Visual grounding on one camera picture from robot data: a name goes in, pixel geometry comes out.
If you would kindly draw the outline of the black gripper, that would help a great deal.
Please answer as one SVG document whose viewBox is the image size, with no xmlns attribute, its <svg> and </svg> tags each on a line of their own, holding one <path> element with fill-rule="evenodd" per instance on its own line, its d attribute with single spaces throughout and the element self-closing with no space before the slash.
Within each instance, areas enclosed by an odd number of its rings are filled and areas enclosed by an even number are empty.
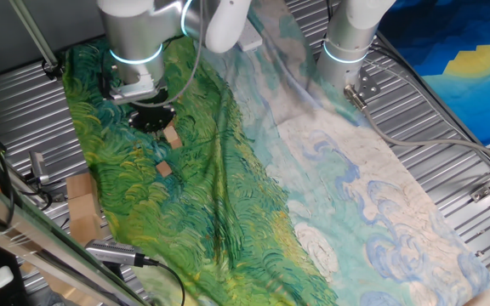
<svg viewBox="0 0 490 306">
<path fill-rule="evenodd" d="M 147 107 L 140 105 L 139 102 L 133 102 L 132 106 L 136 111 L 130 114 L 128 125 L 143 133 L 157 132 L 160 129 L 159 124 L 161 128 L 167 127 L 176 116 L 176 111 L 171 104 Z"/>
</svg>

